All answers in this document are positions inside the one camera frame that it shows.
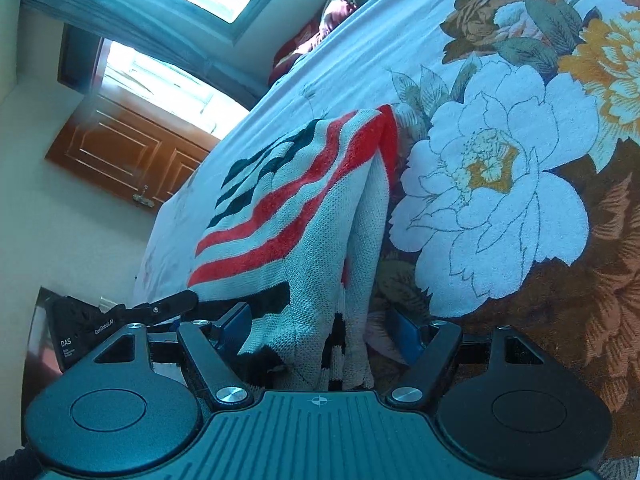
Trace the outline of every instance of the person's sleeve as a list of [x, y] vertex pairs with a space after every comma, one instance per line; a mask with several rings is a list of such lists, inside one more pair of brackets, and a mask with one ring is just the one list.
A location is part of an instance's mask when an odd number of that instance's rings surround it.
[[42, 473], [42, 466], [27, 445], [0, 462], [0, 480], [33, 480]]

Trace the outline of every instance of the metal screw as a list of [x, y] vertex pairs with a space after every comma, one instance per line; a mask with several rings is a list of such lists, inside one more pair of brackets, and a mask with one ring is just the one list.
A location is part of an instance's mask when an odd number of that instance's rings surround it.
[[225, 404], [235, 404], [236, 402], [242, 402], [248, 397], [248, 393], [244, 388], [239, 386], [227, 386], [226, 388], [220, 388], [216, 392], [216, 398], [220, 402]]
[[417, 402], [422, 398], [422, 392], [418, 388], [403, 386], [391, 392], [391, 397], [397, 402]]

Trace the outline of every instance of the red cloth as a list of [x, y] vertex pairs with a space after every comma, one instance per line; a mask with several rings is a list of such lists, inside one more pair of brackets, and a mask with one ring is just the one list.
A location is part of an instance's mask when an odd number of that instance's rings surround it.
[[285, 43], [273, 59], [273, 70], [269, 76], [272, 86], [291, 70], [294, 63], [318, 46], [338, 25], [351, 16], [358, 6], [355, 0], [327, 0], [321, 11]]

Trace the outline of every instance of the bed sheet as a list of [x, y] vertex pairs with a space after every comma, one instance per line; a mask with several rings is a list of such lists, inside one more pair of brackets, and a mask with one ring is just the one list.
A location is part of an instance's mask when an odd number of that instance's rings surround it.
[[[511, 324], [640, 454], [640, 0], [371, 0], [300, 60], [158, 215], [133, 303], [182, 290], [231, 164], [312, 119], [391, 104], [399, 181], [367, 336], [390, 305]], [[402, 372], [378, 340], [376, 378]]]

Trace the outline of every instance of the crosshair logo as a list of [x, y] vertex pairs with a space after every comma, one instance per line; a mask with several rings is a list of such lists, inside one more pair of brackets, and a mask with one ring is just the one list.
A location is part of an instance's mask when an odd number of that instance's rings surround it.
[[326, 397], [315, 396], [309, 402], [314, 403], [316, 406], [324, 406], [326, 403], [331, 402], [331, 401], [329, 399], [327, 399]]

